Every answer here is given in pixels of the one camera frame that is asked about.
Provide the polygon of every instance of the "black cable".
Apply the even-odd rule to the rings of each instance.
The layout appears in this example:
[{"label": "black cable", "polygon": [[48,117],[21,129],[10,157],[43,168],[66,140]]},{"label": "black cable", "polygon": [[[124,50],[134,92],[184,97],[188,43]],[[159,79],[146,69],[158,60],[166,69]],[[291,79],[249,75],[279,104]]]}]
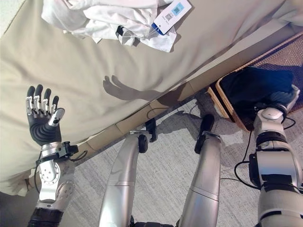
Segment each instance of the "black cable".
[{"label": "black cable", "polygon": [[[38,160],[40,160],[40,158],[41,158],[41,153],[42,153],[42,151],[40,151],[40,155],[39,155]],[[37,186],[37,181],[36,181],[36,175],[37,175],[38,166],[39,166],[39,164],[36,164],[35,173],[34,173],[34,184],[35,184],[36,191],[38,192],[38,194],[40,194],[40,191],[39,191],[38,186]]]},{"label": "black cable", "polygon": [[220,180],[233,180],[233,181],[239,181],[239,180],[233,179],[233,178],[220,178]]},{"label": "black cable", "polygon": [[289,128],[293,127],[293,126],[296,124],[296,122],[295,122],[295,120],[294,120],[294,119],[289,118],[289,117],[286,117],[286,119],[291,120],[291,121],[293,122],[293,124],[291,124],[291,125],[287,126],[286,128],[283,128],[284,130],[285,130],[285,129],[289,129]]},{"label": "black cable", "polygon": [[88,151],[85,150],[76,158],[74,158],[74,159],[70,158],[70,161],[72,161],[72,162],[79,161],[79,160],[83,159],[87,155],[87,153],[88,153]]},{"label": "black cable", "polygon": [[244,157],[243,157],[242,162],[244,162],[244,160],[245,160],[245,158],[246,158],[246,155],[247,155],[248,148],[250,147],[250,138],[249,138],[249,140],[248,140],[248,144],[247,144],[246,151],[245,151],[245,155],[244,155]]},{"label": "black cable", "polygon": [[242,161],[242,162],[239,162],[239,163],[237,163],[237,164],[235,165],[235,168],[233,169],[233,171],[234,171],[234,173],[235,173],[236,178],[237,178],[242,184],[248,186],[249,188],[253,188],[253,189],[258,189],[258,190],[260,190],[258,187],[253,186],[253,185],[251,185],[251,184],[249,184],[249,183],[246,183],[245,181],[243,181],[243,180],[238,176],[238,174],[237,174],[237,167],[238,167],[239,165],[241,165],[241,164],[244,164],[244,163],[249,163],[249,161]]}]

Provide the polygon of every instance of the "gray carpet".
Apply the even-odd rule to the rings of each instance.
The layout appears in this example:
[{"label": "gray carpet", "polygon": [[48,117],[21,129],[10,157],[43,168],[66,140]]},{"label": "gray carpet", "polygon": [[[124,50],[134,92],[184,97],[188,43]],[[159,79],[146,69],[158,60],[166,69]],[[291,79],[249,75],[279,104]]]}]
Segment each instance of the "gray carpet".
[{"label": "gray carpet", "polygon": [[[135,221],[175,224],[189,189],[198,155],[194,152],[201,116],[215,115],[213,131],[223,140],[221,177],[234,177],[233,167],[242,160],[249,134],[216,113],[210,96],[201,91],[168,109],[157,118],[158,140],[140,154],[133,216]],[[303,160],[303,111],[290,115],[298,123],[286,131],[289,143]],[[98,226],[99,210],[111,166],[124,140],[111,144],[76,167],[75,195],[67,209],[82,227]],[[249,153],[254,151],[254,138]],[[239,168],[246,181],[248,166]],[[251,227],[257,222],[258,190],[231,180],[221,180],[218,227]]]}]

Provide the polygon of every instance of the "black glove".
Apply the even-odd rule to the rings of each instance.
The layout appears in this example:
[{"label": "black glove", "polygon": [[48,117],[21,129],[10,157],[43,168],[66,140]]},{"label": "black glove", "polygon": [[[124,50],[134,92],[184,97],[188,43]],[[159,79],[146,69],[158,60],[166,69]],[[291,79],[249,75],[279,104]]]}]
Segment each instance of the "black glove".
[{"label": "black glove", "polygon": [[49,105],[51,90],[47,89],[44,99],[41,102],[42,85],[36,90],[33,86],[28,89],[26,108],[29,130],[33,140],[43,146],[52,142],[61,142],[59,121],[62,119],[65,110],[58,108],[59,97],[53,98],[53,104]]}]

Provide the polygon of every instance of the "beige mattress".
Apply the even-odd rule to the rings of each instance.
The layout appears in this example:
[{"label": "beige mattress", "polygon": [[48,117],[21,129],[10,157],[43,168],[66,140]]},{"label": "beige mattress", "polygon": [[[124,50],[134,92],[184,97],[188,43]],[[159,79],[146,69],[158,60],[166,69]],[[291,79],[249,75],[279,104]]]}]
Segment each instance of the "beige mattress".
[{"label": "beige mattress", "polygon": [[226,53],[302,22],[290,1],[190,2],[192,10],[175,26],[173,50],[165,53],[144,44],[95,44],[64,35],[41,19],[42,1],[27,0],[0,41],[1,181],[32,168],[37,159],[39,146],[25,112],[30,85],[42,84],[60,97],[66,110],[62,139],[75,143],[200,75]]}]

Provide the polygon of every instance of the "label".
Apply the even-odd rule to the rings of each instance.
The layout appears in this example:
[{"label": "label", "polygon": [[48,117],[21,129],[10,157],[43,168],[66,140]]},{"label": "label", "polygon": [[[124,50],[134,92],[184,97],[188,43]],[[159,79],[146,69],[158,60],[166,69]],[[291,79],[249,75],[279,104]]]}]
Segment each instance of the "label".
[{"label": "label", "polygon": [[163,33],[167,33],[189,10],[191,5],[187,0],[174,0],[154,20],[154,24]]}]

